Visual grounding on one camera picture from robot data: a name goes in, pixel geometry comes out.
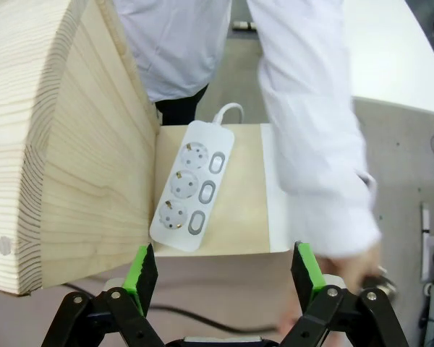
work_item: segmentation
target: wood grain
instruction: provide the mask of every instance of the wood grain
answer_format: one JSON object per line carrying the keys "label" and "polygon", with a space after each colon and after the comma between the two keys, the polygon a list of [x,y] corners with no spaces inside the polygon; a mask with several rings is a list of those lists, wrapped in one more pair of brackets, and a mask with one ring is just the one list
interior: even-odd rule
{"label": "wood grain", "polygon": [[[201,247],[193,253],[155,243],[157,256],[269,253],[267,199],[259,124],[226,125],[235,134],[231,157]],[[156,143],[155,206],[186,127],[161,127]]]}
{"label": "wood grain", "polygon": [[112,8],[0,1],[2,291],[107,270],[148,241],[158,125]]}

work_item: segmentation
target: gray floor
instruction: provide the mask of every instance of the gray floor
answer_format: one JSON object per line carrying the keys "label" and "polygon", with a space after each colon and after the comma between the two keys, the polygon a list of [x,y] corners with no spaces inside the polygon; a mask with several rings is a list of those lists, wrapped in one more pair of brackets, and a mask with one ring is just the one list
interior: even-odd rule
{"label": "gray floor", "polygon": [[[228,41],[224,62],[199,106],[198,118],[211,120],[223,104],[236,101],[244,106],[247,122],[267,120],[256,75],[260,54],[256,40]],[[383,264],[401,291],[397,315],[410,345],[417,346],[423,303],[418,211],[420,201],[429,202],[434,226],[434,157],[429,148],[434,116],[424,118],[364,101],[357,103],[357,114],[369,143],[371,171],[380,183],[375,213],[384,233]],[[227,121],[235,122],[236,115]],[[274,323],[292,288],[289,263],[289,254],[159,259],[160,280],[153,301],[240,327]],[[121,277],[126,270],[122,267],[101,277]],[[94,280],[78,284],[93,292],[102,288]],[[50,288],[20,299],[0,294],[0,346],[39,346],[66,292]],[[227,336],[170,314],[151,312],[149,318],[167,341],[185,335]],[[276,335],[268,337],[279,340]],[[110,336],[102,346],[124,344]]]}

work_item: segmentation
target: black pants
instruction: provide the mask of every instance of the black pants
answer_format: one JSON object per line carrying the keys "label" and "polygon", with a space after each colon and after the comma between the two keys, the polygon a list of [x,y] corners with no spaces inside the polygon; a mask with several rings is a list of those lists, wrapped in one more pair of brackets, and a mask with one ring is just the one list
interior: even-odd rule
{"label": "black pants", "polygon": [[188,98],[158,101],[156,108],[162,113],[162,125],[188,125],[194,121],[197,103],[200,102],[206,89],[208,89],[207,85]]}

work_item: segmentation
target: person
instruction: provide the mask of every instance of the person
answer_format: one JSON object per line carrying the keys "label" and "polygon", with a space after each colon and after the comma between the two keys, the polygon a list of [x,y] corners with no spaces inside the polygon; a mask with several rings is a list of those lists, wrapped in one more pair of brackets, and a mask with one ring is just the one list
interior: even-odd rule
{"label": "person", "polygon": [[[164,124],[187,124],[221,61],[231,0],[115,3]],[[378,273],[380,232],[371,211],[376,183],[353,112],[342,0],[247,3],[263,48],[258,75],[280,185],[298,201],[296,216],[323,272],[357,292]],[[284,316],[283,334],[295,314]]]}

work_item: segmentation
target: power switch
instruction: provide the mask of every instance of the power switch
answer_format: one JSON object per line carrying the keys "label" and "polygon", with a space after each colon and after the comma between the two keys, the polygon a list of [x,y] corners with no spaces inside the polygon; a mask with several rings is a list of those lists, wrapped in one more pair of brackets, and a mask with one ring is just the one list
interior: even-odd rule
{"label": "power switch", "polygon": [[212,174],[218,174],[222,171],[225,162],[225,155],[222,152],[214,153],[210,160],[209,171]]}
{"label": "power switch", "polygon": [[215,191],[216,184],[212,181],[205,181],[201,187],[199,201],[203,204],[208,204],[212,200]]}
{"label": "power switch", "polygon": [[192,235],[198,235],[202,229],[205,220],[203,211],[195,211],[191,215],[190,224],[188,225],[188,231]]}

